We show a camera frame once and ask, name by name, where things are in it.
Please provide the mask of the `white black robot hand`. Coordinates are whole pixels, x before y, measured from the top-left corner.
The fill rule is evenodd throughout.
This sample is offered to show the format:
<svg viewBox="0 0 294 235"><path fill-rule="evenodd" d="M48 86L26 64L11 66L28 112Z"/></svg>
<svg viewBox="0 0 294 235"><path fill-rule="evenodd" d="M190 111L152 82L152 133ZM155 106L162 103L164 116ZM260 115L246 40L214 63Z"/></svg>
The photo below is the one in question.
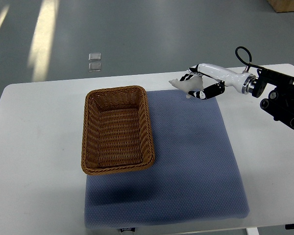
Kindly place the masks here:
<svg viewBox="0 0 294 235"><path fill-rule="evenodd" d="M215 84L206 88L204 87L202 91L188 92L192 97L202 100L223 94L226 87L234 87L240 94L252 93L254 88L253 82L256 80L255 75L249 72L236 73L232 70L211 64L192 66L188 69L186 74L192 74L202 78L206 76L216 81Z"/></svg>

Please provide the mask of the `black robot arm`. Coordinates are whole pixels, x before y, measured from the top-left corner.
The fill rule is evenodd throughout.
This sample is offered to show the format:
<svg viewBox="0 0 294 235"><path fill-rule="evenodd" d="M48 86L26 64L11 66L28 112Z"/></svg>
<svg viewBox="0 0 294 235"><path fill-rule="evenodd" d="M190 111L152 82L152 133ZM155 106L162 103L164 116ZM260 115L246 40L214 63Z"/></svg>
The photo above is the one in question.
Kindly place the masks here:
<svg viewBox="0 0 294 235"><path fill-rule="evenodd" d="M269 92L268 98L261 100L260 108L270 114L273 120L294 130L294 76L254 65L250 51L243 46L235 49L235 55L245 65L244 73L255 68L258 74L247 77L243 82L242 92L259 98L267 84L273 85L274 89Z"/></svg>

